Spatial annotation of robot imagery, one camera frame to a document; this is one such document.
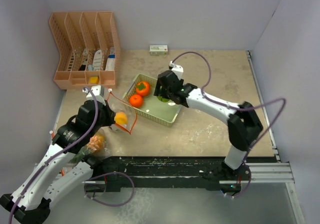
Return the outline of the green toy lime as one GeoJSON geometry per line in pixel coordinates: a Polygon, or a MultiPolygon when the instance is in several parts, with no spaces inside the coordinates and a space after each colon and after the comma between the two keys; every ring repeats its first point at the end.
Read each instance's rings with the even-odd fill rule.
{"type": "Polygon", "coordinates": [[[158,96],[157,99],[161,102],[169,102],[169,99],[163,98],[161,96],[158,96]]]}

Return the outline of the yellow orange toy fruit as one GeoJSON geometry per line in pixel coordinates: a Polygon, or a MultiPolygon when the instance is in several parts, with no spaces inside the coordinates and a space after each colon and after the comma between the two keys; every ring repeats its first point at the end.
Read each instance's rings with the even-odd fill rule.
{"type": "Polygon", "coordinates": [[[116,112],[114,121],[119,125],[126,125],[128,123],[128,117],[125,112],[116,112]]]}

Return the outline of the clear zip bag orange zipper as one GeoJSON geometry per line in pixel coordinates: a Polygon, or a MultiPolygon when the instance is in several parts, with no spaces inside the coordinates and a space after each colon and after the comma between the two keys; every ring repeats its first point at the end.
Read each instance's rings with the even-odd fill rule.
{"type": "Polygon", "coordinates": [[[60,170],[59,173],[64,176],[80,161],[90,156],[96,157],[99,160],[103,160],[111,156],[106,134],[103,129],[99,129],[95,135],[90,138],[89,142],[81,147],[75,156],[67,162],[67,164],[60,170]]]}

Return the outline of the toy pineapple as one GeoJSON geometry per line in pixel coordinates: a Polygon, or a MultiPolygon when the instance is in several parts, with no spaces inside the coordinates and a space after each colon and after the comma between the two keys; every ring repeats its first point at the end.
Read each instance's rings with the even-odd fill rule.
{"type": "Polygon", "coordinates": [[[84,145],[80,151],[69,161],[70,164],[76,165],[81,160],[101,152],[105,148],[106,138],[101,132],[92,136],[89,142],[84,145]]]}

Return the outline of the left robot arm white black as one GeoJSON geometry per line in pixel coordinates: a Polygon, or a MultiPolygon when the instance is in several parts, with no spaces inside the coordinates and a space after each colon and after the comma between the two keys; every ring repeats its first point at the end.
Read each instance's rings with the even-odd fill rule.
{"type": "Polygon", "coordinates": [[[75,173],[56,180],[58,172],[87,145],[101,127],[115,123],[116,113],[105,100],[86,101],[65,125],[61,126],[52,144],[27,180],[12,194],[4,194],[0,204],[10,212],[9,222],[42,224],[52,207],[87,178],[98,180],[102,166],[94,158],[81,161],[75,173]]]}

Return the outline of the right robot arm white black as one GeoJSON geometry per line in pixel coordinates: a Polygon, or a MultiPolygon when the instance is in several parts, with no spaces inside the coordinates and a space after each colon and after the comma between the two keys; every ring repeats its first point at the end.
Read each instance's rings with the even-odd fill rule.
{"type": "Polygon", "coordinates": [[[184,84],[184,80],[178,78],[173,70],[166,70],[158,75],[154,96],[205,112],[226,124],[231,148],[224,159],[222,174],[228,180],[233,180],[240,174],[240,166],[248,155],[250,145],[263,130],[250,103],[230,103],[202,93],[197,86],[184,84]]]}

